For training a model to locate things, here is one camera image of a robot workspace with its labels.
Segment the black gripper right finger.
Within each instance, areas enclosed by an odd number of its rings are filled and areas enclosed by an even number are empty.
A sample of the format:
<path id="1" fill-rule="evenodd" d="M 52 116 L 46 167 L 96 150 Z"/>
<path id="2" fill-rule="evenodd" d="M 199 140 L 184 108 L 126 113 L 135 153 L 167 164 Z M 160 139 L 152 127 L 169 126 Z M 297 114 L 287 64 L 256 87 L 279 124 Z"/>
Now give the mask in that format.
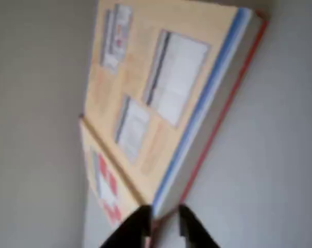
<path id="1" fill-rule="evenodd" d="M 180 236 L 185 239 L 185 247 L 220 248 L 187 205 L 180 205 L 178 210 Z"/>

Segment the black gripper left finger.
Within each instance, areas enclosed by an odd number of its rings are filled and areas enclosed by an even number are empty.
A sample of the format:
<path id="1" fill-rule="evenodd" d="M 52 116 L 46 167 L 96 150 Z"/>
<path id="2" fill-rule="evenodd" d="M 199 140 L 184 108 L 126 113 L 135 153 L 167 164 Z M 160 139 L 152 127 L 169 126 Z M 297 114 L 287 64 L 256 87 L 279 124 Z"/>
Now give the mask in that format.
<path id="1" fill-rule="evenodd" d="M 107 247 L 144 247 L 145 238 L 151 235 L 150 205 L 138 207 L 118 228 L 102 243 Z"/>

